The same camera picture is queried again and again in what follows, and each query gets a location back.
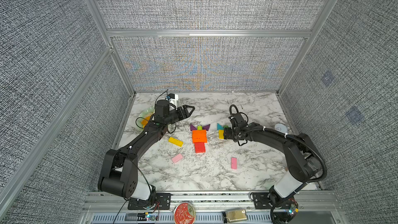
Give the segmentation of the purple triangle block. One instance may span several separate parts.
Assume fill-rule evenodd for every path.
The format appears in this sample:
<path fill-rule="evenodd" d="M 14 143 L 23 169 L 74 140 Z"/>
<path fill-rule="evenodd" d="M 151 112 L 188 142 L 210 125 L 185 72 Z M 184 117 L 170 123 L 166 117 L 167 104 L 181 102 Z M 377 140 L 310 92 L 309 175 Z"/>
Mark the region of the purple triangle block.
<path fill-rule="evenodd" d="M 197 127 L 195 127 L 194 125 L 190 124 L 190 131 L 194 131 L 197 130 Z"/>
<path fill-rule="evenodd" d="M 209 131 L 210 129 L 210 124 L 202 126 L 203 130 Z"/>

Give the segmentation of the teal triangle block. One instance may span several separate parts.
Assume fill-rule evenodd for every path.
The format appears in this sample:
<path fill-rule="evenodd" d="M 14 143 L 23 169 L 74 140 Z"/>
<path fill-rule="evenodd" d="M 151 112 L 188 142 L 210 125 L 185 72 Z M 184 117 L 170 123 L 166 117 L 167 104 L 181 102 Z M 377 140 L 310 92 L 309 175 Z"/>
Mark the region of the teal triangle block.
<path fill-rule="evenodd" d="M 217 130 L 224 130 L 224 127 L 221 124 L 217 124 Z"/>

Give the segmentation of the orange block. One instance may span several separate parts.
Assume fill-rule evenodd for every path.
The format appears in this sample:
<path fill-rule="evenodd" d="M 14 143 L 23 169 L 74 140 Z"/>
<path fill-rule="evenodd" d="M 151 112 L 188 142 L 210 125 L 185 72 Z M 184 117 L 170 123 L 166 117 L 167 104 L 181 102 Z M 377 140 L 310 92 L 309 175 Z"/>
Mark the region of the orange block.
<path fill-rule="evenodd" d="M 206 139 L 207 138 L 207 134 L 206 133 L 193 133 L 192 134 L 192 138 L 195 139 L 195 140 Z"/>
<path fill-rule="evenodd" d="M 206 135 L 207 131 L 206 130 L 193 130 L 192 134 L 193 135 Z"/>
<path fill-rule="evenodd" d="M 193 143 L 207 143 L 207 138 L 205 139 L 192 139 Z"/>

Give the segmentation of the red block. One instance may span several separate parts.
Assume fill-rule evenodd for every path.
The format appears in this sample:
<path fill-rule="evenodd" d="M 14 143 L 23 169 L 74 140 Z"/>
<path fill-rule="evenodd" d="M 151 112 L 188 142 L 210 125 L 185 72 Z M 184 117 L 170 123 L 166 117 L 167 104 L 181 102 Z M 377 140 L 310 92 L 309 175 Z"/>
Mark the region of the red block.
<path fill-rule="evenodd" d="M 203 148 L 203 147 L 195 148 L 195 152 L 196 152 L 196 153 L 205 153 L 205 152 L 206 152 L 206 149 Z"/>
<path fill-rule="evenodd" d="M 195 149 L 205 149 L 204 143 L 195 143 Z"/>

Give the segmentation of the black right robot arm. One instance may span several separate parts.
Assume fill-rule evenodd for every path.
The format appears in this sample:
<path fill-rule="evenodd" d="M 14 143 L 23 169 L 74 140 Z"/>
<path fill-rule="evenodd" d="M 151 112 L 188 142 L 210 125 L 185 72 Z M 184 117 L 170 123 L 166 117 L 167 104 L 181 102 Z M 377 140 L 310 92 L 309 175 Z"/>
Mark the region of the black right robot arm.
<path fill-rule="evenodd" d="M 231 126 L 224 128 L 225 140 L 232 140 L 239 146 L 248 142 L 261 143 L 285 156 L 288 171 L 269 189 L 265 197 L 268 206 L 278 207 L 277 204 L 292 198 L 307 184 L 327 177 L 325 160 L 307 135 L 282 133 L 258 123 L 248 123 L 241 112 L 231 114 L 229 120 Z"/>

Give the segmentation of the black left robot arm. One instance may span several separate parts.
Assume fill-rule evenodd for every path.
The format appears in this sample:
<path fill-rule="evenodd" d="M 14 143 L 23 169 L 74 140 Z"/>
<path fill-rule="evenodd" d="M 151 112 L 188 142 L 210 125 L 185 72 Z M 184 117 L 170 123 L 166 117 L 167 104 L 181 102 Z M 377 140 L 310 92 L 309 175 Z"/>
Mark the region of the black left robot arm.
<path fill-rule="evenodd" d="M 98 190 L 122 197 L 148 201 L 154 187 L 147 180 L 139 180 L 140 158 L 156 142 L 162 139 L 169 126 L 189 118 L 195 107 L 183 105 L 176 107 L 167 100 L 159 100 L 154 106 L 154 114 L 142 132 L 127 145 L 110 149 L 104 157 L 98 179 Z"/>

